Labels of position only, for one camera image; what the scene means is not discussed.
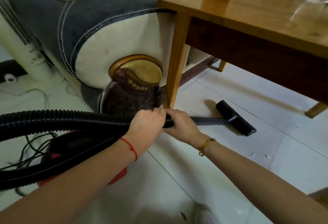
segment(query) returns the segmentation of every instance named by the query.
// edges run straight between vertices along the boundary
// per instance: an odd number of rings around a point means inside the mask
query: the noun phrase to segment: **gold bracelet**
[[[204,156],[203,150],[212,142],[216,141],[214,138],[208,139],[200,148],[199,148],[199,155],[202,157]]]

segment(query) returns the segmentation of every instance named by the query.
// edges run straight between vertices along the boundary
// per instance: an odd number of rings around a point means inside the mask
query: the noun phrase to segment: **hand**
[[[165,133],[183,143],[199,149],[210,137],[200,132],[196,124],[186,112],[180,110],[166,109],[174,122],[174,127],[166,128]]]
[[[141,157],[153,144],[155,138],[163,133],[165,119],[164,109],[140,110],[132,119],[129,130],[123,138],[132,144]]]

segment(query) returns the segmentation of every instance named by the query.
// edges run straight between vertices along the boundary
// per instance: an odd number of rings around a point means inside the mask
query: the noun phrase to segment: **sofa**
[[[175,12],[157,0],[9,0],[22,25],[96,112],[163,103]],[[190,48],[181,83],[218,59]]]

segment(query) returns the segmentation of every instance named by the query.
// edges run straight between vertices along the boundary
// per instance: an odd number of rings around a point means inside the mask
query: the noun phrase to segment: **table leg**
[[[166,80],[166,95],[164,108],[173,108],[181,80],[188,45],[186,44],[190,16],[178,12],[175,18],[175,27],[170,55],[169,70]]]
[[[219,67],[218,67],[217,70],[218,70],[219,72],[223,72],[224,69],[225,69],[225,67],[227,66],[227,64],[228,64],[228,63],[227,63],[226,61],[221,60],[221,61],[220,61],[220,65],[219,65]]]
[[[324,103],[317,103],[310,110],[305,112],[305,115],[309,118],[314,118],[315,116],[321,114],[324,110],[328,109],[328,106]]]

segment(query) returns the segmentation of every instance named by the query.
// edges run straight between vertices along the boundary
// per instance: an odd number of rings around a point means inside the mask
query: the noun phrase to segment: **red string bracelet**
[[[137,159],[138,159],[138,154],[137,154],[137,152],[135,151],[135,149],[134,149],[134,147],[132,146],[132,144],[130,144],[130,142],[129,141],[127,141],[126,139],[124,139],[124,138],[119,138],[118,140],[123,140],[125,143],[127,143],[130,147],[131,147],[131,151],[133,151],[134,152],[134,154],[135,154],[135,161],[137,161]]]

